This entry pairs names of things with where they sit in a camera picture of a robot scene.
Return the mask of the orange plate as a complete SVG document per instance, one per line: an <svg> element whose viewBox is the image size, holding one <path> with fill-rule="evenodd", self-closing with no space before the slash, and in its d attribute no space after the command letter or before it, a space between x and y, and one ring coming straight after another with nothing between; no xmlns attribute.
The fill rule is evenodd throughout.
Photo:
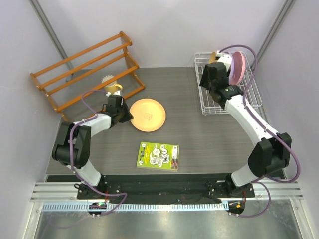
<svg viewBox="0 0 319 239"><path fill-rule="evenodd" d="M160 129L166 120L166 112L162 104L149 98L134 102L130 113L133 115L132 125L143 132L153 132Z"/></svg>
<svg viewBox="0 0 319 239"><path fill-rule="evenodd" d="M209 64L215 63L215 62L218 61L219 58L220 58L220 52L219 51L212 52L211 55L210 55L208 63Z"/></svg>

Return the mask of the pink plate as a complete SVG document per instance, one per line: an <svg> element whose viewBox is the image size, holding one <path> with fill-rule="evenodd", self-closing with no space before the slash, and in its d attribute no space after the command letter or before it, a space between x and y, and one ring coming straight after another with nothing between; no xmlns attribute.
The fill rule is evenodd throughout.
<svg viewBox="0 0 319 239"><path fill-rule="evenodd" d="M229 84L230 85L238 85L245 73L246 62L244 55L236 51L232 54L232 63L231 63L231 71L229 74Z"/></svg>

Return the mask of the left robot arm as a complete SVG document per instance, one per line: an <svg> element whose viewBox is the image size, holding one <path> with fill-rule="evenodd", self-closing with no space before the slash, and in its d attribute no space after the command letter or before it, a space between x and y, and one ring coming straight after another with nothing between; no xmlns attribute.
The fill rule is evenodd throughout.
<svg viewBox="0 0 319 239"><path fill-rule="evenodd" d="M54 143L52 158L68 167L89 187L89 193L96 199L106 193L102 174L91 163L91 138L102 131L133 119L124 98L117 91L108 95L103 109L93 117L78 122L63 122Z"/></svg>

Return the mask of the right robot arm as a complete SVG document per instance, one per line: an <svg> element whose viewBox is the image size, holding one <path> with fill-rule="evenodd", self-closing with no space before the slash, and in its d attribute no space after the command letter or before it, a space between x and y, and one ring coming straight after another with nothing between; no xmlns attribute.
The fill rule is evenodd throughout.
<svg viewBox="0 0 319 239"><path fill-rule="evenodd" d="M289 165L291 137L266 126L242 90L229 84L223 63L205 65L199 86L208 90L212 99L236 119L254 146L247 164L226 176L225 191L229 196L241 195L251 182Z"/></svg>

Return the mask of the orange wooden shelf rack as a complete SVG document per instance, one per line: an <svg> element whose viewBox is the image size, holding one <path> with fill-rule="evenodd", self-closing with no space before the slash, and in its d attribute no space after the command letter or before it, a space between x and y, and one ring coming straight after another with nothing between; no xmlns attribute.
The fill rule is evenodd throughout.
<svg viewBox="0 0 319 239"><path fill-rule="evenodd" d="M76 60L77 58L90 53L93 50L96 50L99 47L102 47L104 45L108 45L111 42L115 40L120 40L121 44L112 47L110 50L102 53L99 56L96 56L79 66L76 66L75 68L66 71L65 73L62 73L59 76L56 76L48 81L45 81L41 83L38 80L39 76L42 76L49 71L52 71L62 65L65 65L72 60ZM80 80L85 79L86 77L89 77L93 75L94 73L97 73L101 71L102 69L109 67L116 63L117 61L124 59L126 64L125 70L120 70L119 73L114 74L113 77L109 80L107 80L104 83L99 83L95 87L93 87L94 90L100 90L103 87L105 87L107 84L113 83L114 81L127 76L131 75L132 78L136 81L138 84L138 87L129 93L124 95L124 98L127 99L129 97L132 97L133 95L137 94L138 92L145 89L144 82L137 76L136 71L140 68L137 61L131 56L131 54L128 51L128 47L132 45L131 38L125 34L123 31L120 31L118 34L109 37L87 49L84 49L70 57L67 57L66 59L63 59L49 67L46 67L36 73L30 73L31 79L34 81L36 87L38 90L44 92L45 96L48 98L50 104L52 105L54 111L61 115L61 117L68 121L68 117L65 114L65 109L72 106L73 104L77 103L81 100L81 96L76 96L69 101L58 105L55 101L55 99L52 97L53 94L79 82Z"/></svg>

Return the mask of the yellow mug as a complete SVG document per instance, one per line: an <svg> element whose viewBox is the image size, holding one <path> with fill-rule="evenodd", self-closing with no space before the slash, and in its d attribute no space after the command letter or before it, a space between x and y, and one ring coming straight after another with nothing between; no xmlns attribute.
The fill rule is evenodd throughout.
<svg viewBox="0 0 319 239"><path fill-rule="evenodd" d="M107 75L105 77L102 78L101 83L104 83L110 79L112 79L114 76L113 75ZM115 93L116 91L122 91L123 87L122 85L118 84L117 81L113 81L110 84L107 84L104 87L106 92L110 92L111 94Z"/></svg>

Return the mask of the green book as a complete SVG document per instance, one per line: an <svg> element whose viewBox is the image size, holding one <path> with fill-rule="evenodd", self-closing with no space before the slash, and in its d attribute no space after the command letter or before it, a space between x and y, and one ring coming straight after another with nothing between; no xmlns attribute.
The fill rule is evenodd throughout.
<svg viewBox="0 0 319 239"><path fill-rule="evenodd" d="M179 145L141 142L136 166L143 169L178 171Z"/></svg>

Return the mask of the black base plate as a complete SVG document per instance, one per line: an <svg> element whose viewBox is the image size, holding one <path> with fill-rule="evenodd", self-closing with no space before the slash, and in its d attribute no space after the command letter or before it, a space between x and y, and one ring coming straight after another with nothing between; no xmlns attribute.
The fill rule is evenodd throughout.
<svg viewBox="0 0 319 239"><path fill-rule="evenodd" d="M149 174L107 175L104 191L97 194L84 184L76 183L77 198L81 200L108 200L118 204L177 205L220 203L223 198L253 198L253 186L242 194L228 195L225 178L228 174Z"/></svg>

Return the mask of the aluminium rail frame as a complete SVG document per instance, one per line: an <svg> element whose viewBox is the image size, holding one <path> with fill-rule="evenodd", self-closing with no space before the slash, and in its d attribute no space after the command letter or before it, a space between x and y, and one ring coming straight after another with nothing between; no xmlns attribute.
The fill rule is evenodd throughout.
<svg viewBox="0 0 319 239"><path fill-rule="evenodd" d="M302 206L297 182L277 173L274 180L260 179L232 188L226 174L104 175L99 194L71 175L51 175L36 183L31 201L41 212L173 212L222 210L242 217L249 201L264 200L266 209L288 200L301 235L314 236Z"/></svg>

